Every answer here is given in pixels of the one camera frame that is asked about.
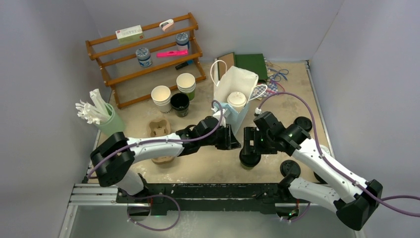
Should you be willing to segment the green paper cup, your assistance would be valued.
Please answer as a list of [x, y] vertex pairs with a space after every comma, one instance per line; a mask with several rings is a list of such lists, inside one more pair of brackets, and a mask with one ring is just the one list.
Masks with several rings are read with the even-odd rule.
[[255, 167], [250, 167], [250, 166], [247, 166], [247, 165], [244, 165], [244, 164], [240, 164], [240, 166], [245, 170], [252, 170], [252, 169], [255, 168]]

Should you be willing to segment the light blue paper bag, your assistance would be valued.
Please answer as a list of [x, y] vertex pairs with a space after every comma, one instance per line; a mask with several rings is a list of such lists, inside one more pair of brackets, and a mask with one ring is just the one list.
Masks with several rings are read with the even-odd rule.
[[236, 134], [249, 110], [249, 102], [261, 97], [267, 85], [257, 84], [259, 76], [246, 69], [231, 66], [225, 68], [221, 78], [218, 77], [218, 63], [227, 66], [223, 60], [216, 60], [210, 67], [210, 78], [214, 84], [213, 99], [219, 104], [212, 106], [213, 116], [219, 118], [223, 114], [222, 124], [231, 125]]

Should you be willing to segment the single white paper cup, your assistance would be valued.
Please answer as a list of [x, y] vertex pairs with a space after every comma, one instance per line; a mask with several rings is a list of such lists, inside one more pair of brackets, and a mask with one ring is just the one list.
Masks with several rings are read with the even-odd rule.
[[237, 111], [238, 113], [240, 113], [246, 104], [229, 104], [235, 111]]

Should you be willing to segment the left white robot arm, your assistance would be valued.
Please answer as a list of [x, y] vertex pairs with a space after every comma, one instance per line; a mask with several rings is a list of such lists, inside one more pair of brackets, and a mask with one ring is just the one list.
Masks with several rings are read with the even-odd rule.
[[97, 179], [101, 187], [116, 185], [128, 193], [136, 203], [146, 200], [148, 190], [142, 176], [132, 170], [140, 161], [158, 157], [181, 157], [213, 146], [217, 150], [241, 148], [230, 124], [222, 125], [219, 119], [208, 116], [169, 135], [151, 138], [126, 137], [116, 132], [100, 144], [91, 154], [93, 169], [89, 179]]

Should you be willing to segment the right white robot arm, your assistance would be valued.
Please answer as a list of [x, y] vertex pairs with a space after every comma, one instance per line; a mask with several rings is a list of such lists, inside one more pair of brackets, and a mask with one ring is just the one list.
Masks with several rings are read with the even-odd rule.
[[297, 124], [288, 127], [271, 112], [254, 119], [254, 127], [244, 128], [241, 164], [254, 167], [262, 155], [283, 152], [310, 167], [327, 186], [306, 181], [294, 172], [278, 183], [279, 198], [293, 198], [320, 205], [336, 214], [347, 227], [359, 231], [377, 209], [383, 186], [376, 180], [352, 173], [328, 154], [318, 150], [316, 141]]

